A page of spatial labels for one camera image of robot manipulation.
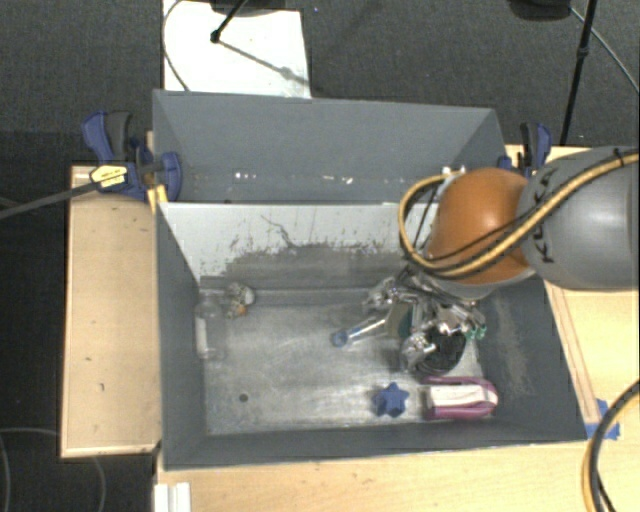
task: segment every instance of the gray bin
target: gray bin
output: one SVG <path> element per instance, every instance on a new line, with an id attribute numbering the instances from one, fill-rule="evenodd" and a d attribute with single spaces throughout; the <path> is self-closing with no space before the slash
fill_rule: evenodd
<path id="1" fill-rule="evenodd" d="M 443 165 L 495 165 L 504 147 L 492 111 L 156 93 L 154 132 L 156 151 L 177 151 L 185 171 L 180 202 L 161 205 L 157 214 L 167 469 L 585 438 L 539 279 L 498 290 L 480 304 L 489 330 L 467 370 L 491 380 L 501 400 L 495 415 L 480 422 L 422 420 L 420 387 L 394 367 L 392 340 L 343 353 L 322 333 L 327 308 L 341 311 L 344 321 L 357 318 L 366 289 L 402 264 L 393 203 L 412 182 Z M 196 355 L 193 311 L 201 287 L 229 280 L 256 289 L 247 320 L 258 323 L 242 328 L 260 332 L 272 347 L 256 343 L 252 352 L 244 336 L 238 357 L 228 361 L 235 366 L 221 368 Z M 291 316 L 286 308 L 300 319 L 290 329 L 283 328 Z M 279 353 L 289 359 L 276 361 Z M 296 371 L 304 375 L 295 377 Z M 313 372 L 331 379 L 307 375 Z M 391 381 L 411 392 L 407 413 L 377 420 L 371 394 Z M 265 382 L 278 394 L 269 394 Z M 361 409 L 345 421 L 328 400 L 333 412 L 319 421 L 305 421 L 310 410 L 317 412 L 308 403 L 296 417 L 296 404 L 318 391 L 309 387 L 313 382 L 344 401 L 345 410 Z M 259 428 L 260 414 L 272 422 L 278 407 L 289 414 L 290 428 L 287 421 Z M 216 421 L 233 415 L 237 431 L 216 433 Z M 326 421 L 331 417 L 334 424 Z"/>

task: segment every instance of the black cord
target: black cord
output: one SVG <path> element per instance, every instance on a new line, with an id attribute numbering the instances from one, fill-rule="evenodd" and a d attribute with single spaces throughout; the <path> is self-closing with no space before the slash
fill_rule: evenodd
<path id="1" fill-rule="evenodd" d="M 165 15 L 164 19 L 162 20 L 162 53 L 164 55 L 164 58 L 167 59 L 167 64 L 169 65 L 169 68 L 175 75 L 176 80 L 178 80 L 182 88 L 188 92 L 191 89 L 189 89 L 185 81 L 182 79 L 182 77 L 180 77 L 180 74 L 178 73 L 175 66 L 173 65 L 173 62 L 171 62 L 171 57 L 169 57 L 169 52 L 167 51 L 167 43 L 165 41 L 165 33 L 166 33 L 167 22 L 169 21 L 169 17 L 171 16 L 171 13 L 173 13 L 173 10 L 184 1 L 185 0 L 178 0 L 175 4 L 173 4 L 171 8 L 167 11 L 167 14 Z"/>
<path id="2" fill-rule="evenodd" d="M 578 13 L 578 11 L 576 11 L 573 7 L 571 7 L 569 10 L 571 11 L 571 14 L 573 14 L 576 18 L 578 18 L 578 20 L 580 20 L 581 23 L 585 22 L 584 17 L 582 17 L 580 13 Z M 618 68 L 620 68 L 620 71 L 622 71 L 622 74 L 631 84 L 631 87 L 633 87 L 634 91 L 636 91 L 636 94 L 640 94 L 640 88 L 638 88 L 638 84 L 635 82 L 635 80 L 631 76 L 631 73 L 629 72 L 627 67 L 622 63 L 618 55 L 616 55 L 616 52 L 613 51 L 613 49 L 607 44 L 607 42 L 604 40 L 604 38 L 600 35 L 600 33 L 595 28 L 593 27 L 591 28 L 591 33 L 593 34 L 593 37 L 596 38 L 596 41 L 600 43 L 604 51 L 609 54 L 609 57 L 613 59 L 613 61 L 618 66 Z"/>
<path id="3" fill-rule="evenodd" d="M 420 196 L 415 200 L 412 201 L 412 205 L 407 209 L 407 212 L 411 211 L 411 209 L 413 208 L 413 206 L 420 200 L 420 198 L 426 194 L 430 188 L 434 188 L 437 189 L 437 187 L 439 187 L 441 184 L 440 183 L 436 183 L 435 185 L 431 185 L 430 187 L 427 187 L 424 190 L 419 190 L 418 192 L 416 192 L 416 196 L 418 194 L 420 194 Z M 427 203 L 427 209 L 431 206 L 431 199 L 433 198 L 433 196 L 435 195 L 436 190 L 433 191 L 431 198 L 429 199 L 429 203 Z M 473 247 L 474 245 L 478 245 L 480 242 L 483 242 L 484 240 L 486 240 L 487 238 L 491 237 L 492 235 L 495 235 L 496 233 L 499 233 L 500 231 L 503 231 L 511 226 L 514 226 L 516 223 L 518 225 L 514 226 L 514 229 L 517 228 L 522 222 L 524 222 L 531 214 L 534 213 L 534 211 L 536 210 L 536 207 L 531 207 L 529 208 L 526 212 L 520 214 L 518 217 L 516 217 L 513 220 L 510 220 L 509 222 L 506 222 L 505 224 L 498 226 L 495 229 L 492 229 L 491 231 L 489 231 L 488 233 L 485 233 L 484 235 L 482 235 L 481 237 L 478 237 L 474 240 L 472 240 L 471 242 L 469 242 L 466 245 L 463 245 L 462 247 L 459 247 L 458 249 L 451 251 L 449 253 L 443 254 L 442 256 L 438 256 L 437 258 L 428 258 L 428 260 L 430 262 L 436 262 L 436 261 L 442 261 L 442 260 L 446 260 L 448 258 L 451 258 L 453 256 L 457 256 L 458 254 L 466 251 L 467 249 L 470 249 L 471 247 Z M 423 224 L 424 224 L 424 219 L 426 218 L 426 211 L 425 213 L 422 214 L 422 219 L 420 220 L 420 226 L 418 227 L 418 232 L 416 233 L 416 241 L 418 240 L 418 238 L 420 237 L 420 231 L 422 230 Z M 511 233 L 511 231 L 504 233 L 503 237 L 508 236 Z M 500 239 L 496 240 L 494 243 L 499 243 L 500 240 L 503 238 L 501 237 Z M 475 254 L 473 256 L 473 258 L 482 255 L 484 252 L 487 252 L 491 249 L 490 247 L 487 247 L 485 249 L 483 249 L 483 251 L 478 252 L 477 254 Z"/>
<path id="4" fill-rule="evenodd" d="M 7 456 L 7 449 L 2 440 L 2 435 L 0 435 L 0 460 L 4 467 L 4 506 L 2 510 L 8 512 L 11 504 L 11 470 L 9 469 L 9 457 Z"/>
<path id="5" fill-rule="evenodd" d="M 598 471 L 598 468 L 596 468 L 596 472 L 598 473 L 598 492 L 600 493 L 600 496 L 602 496 L 602 500 L 604 501 L 604 504 L 609 509 L 609 512 L 616 512 L 616 509 L 613 506 L 613 503 L 611 503 L 611 498 L 609 498 L 609 495 L 607 494 L 607 491 L 604 488 L 604 484 L 602 483 L 602 479 L 600 478 L 600 472 Z"/>
<path id="6" fill-rule="evenodd" d="M 598 512 L 606 512 L 604 507 L 602 506 L 602 500 L 606 495 L 606 492 L 601 496 L 599 489 L 602 488 L 604 490 L 604 486 L 600 482 L 600 475 L 598 474 L 598 458 L 600 457 L 600 448 L 602 447 L 602 441 L 604 440 L 604 436 L 607 431 L 611 427 L 611 424 L 614 422 L 618 412 L 622 410 L 635 396 L 640 392 L 640 381 L 636 381 L 634 384 L 629 386 L 627 390 L 618 398 L 609 410 L 605 413 L 602 421 L 598 425 L 593 437 L 591 439 L 591 453 L 588 461 L 588 473 L 589 473 L 589 483 L 591 490 L 591 499 L 593 500 L 593 504 L 596 507 Z M 606 497 L 606 501 L 610 503 L 609 496 Z"/>
<path id="7" fill-rule="evenodd" d="M 43 197 L 42 199 L 36 199 L 35 201 L 31 201 L 30 203 L 7 208 L 6 210 L 0 210 L 0 220 L 13 217 L 14 215 L 18 215 L 20 213 L 26 213 L 31 210 L 36 210 L 38 208 L 42 208 L 43 206 L 49 206 L 61 201 L 66 201 L 67 199 L 72 199 L 74 197 L 81 196 L 82 194 L 93 192 L 94 190 L 96 190 L 96 185 L 94 183 L 87 183 L 85 185 L 72 188 L 71 190 L 59 192 L 51 196 Z"/>

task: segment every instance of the blue tape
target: blue tape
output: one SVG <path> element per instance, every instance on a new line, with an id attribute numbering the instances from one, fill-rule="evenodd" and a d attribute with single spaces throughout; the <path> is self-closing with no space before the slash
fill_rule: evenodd
<path id="1" fill-rule="evenodd" d="M 604 416 L 609 410 L 607 402 L 604 400 L 600 400 L 599 398 L 596 398 L 596 402 L 598 404 L 600 414 Z M 598 423 L 586 423 L 584 428 L 587 431 L 587 437 L 591 439 L 593 437 L 593 434 L 595 434 L 596 429 L 598 428 Z M 620 423 L 614 424 L 613 427 L 611 427 L 604 436 L 605 439 L 612 439 L 613 441 L 616 441 L 618 437 L 620 437 Z"/>

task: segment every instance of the blue clamp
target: blue clamp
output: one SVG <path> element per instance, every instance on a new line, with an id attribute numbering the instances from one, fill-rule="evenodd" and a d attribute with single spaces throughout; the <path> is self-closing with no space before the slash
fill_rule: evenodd
<path id="1" fill-rule="evenodd" d="M 143 142 L 128 138 L 130 119 L 128 112 L 108 114 L 100 110 L 82 123 L 84 142 L 96 154 L 100 165 L 117 164 L 124 173 L 122 178 L 114 180 L 114 184 L 98 186 L 98 191 L 116 192 L 145 201 L 147 186 L 143 176 L 154 173 L 156 179 L 161 179 L 166 186 L 169 201 L 175 201 L 182 186 L 178 155 L 174 152 L 164 153 L 161 162 L 154 163 L 153 154 Z"/>
<path id="2" fill-rule="evenodd" d="M 518 169 L 529 179 L 531 173 L 540 169 L 547 161 L 553 142 L 551 132 L 541 123 L 522 123 L 520 133 L 524 154 L 518 154 Z"/>

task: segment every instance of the wooden table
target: wooden table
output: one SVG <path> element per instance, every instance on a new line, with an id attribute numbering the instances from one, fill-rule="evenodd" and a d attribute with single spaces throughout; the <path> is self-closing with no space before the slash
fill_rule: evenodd
<path id="1" fill-rule="evenodd" d="M 88 170 L 73 169 L 74 186 Z M 153 219 L 148 206 L 116 195 L 92 193 L 70 210 L 61 453 L 148 453 L 161 437 Z M 548 291 L 583 415 L 595 421 L 594 396 L 611 401 L 638 377 L 638 293 Z M 601 472 L 618 510 L 637 510 L 638 414 L 622 424 Z M 585 446 L 179 472 L 164 472 L 160 459 L 157 480 L 188 482 L 197 512 L 571 511 L 584 509 Z"/>

